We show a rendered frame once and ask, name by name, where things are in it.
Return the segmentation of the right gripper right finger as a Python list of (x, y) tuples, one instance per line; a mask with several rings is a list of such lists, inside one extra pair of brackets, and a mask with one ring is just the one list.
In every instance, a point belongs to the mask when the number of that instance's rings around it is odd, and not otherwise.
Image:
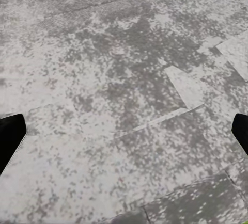
[(248, 155), (248, 116), (236, 114), (232, 125), (232, 133)]

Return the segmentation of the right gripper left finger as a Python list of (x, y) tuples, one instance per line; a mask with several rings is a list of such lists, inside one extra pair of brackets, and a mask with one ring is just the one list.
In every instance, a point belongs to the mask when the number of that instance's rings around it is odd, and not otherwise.
[(23, 114), (0, 119), (0, 173), (3, 172), (25, 134), (26, 124)]

